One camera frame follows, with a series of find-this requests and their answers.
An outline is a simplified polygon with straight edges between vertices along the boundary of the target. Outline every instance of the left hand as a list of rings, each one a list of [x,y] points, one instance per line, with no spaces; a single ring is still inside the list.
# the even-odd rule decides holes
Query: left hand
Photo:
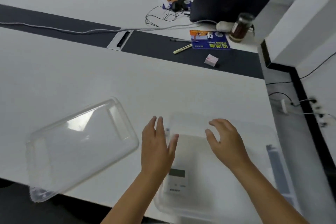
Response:
[[[141,172],[162,182],[173,164],[179,135],[175,134],[167,146],[162,117],[157,120],[156,130],[155,121],[153,116],[142,131]]]

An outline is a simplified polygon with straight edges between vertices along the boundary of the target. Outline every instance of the white table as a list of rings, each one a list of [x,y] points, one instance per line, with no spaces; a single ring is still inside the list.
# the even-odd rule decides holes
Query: white table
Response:
[[[0,0],[3,5],[123,28],[144,27],[145,15],[158,3],[159,0]],[[180,16],[169,24],[158,23],[165,27],[190,22]],[[152,33],[189,39],[185,29]],[[153,115],[163,116],[166,125],[170,114],[176,111],[255,122],[275,129],[262,79],[11,29],[0,28],[0,35],[1,178],[28,184],[25,137],[110,96],[120,100],[139,139]],[[230,45],[257,52],[252,37],[242,44]],[[264,145],[278,144],[260,140]],[[141,148],[66,195],[112,207],[139,173],[140,155]],[[177,221],[175,216],[159,212],[153,203],[145,215]]]

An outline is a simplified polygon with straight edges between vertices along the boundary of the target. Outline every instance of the glass jar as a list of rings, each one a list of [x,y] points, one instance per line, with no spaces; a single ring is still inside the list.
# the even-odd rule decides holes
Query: glass jar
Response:
[[[244,39],[254,19],[255,17],[252,14],[249,13],[239,14],[236,23],[233,25],[230,31],[229,38],[233,42],[240,43]]]

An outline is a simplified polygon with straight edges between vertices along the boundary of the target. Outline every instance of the finger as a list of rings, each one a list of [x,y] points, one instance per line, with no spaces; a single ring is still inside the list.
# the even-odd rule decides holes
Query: finger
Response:
[[[178,138],[179,138],[179,134],[175,134],[170,139],[169,146],[168,146],[168,151],[169,151],[169,154],[171,154],[171,155],[175,154]]]
[[[231,122],[229,122],[226,119],[215,119],[221,123],[223,123],[225,125],[225,127],[229,130],[236,130],[236,128],[231,124]]]
[[[145,135],[145,136],[155,135],[155,121],[156,121],[156,116],[153,116],[151,120],[149,121],[149,123],[143,129],[142,135]]]
[[[209,124],[214,126],[220,135],[228,132],[228,128],[222,122],[219,122],[216,119],[209,121]]]
[[[205,134],[207,135],[207,140],[208,140],[208,143],[210,144],[211,149],[214,149],[216,145],[218,144],[218,141],[215,135],[212,133],[210,129],[206,129]]]
[[[156,136],[158,138],[163,138],[165,139],[165,129],[163,127],[163,119],[160,116],[159,119],[157,120],[157,125],[156,125]]]

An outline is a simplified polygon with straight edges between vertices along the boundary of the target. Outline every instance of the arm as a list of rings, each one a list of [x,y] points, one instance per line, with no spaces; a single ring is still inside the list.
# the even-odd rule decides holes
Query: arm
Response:
[[[142,132],[141,172],[103,219],[101,224],[140,224],[141,220],[168,174],[175,157],[177,139],[166,144],[162,117],[154,116]]]
[[[209,124],[220,134],[218,142],[209,129],[205,131],[212,151],[244,187],[262,222],[308,224],[251,162],[236,128],[224,119],[214,119]]]

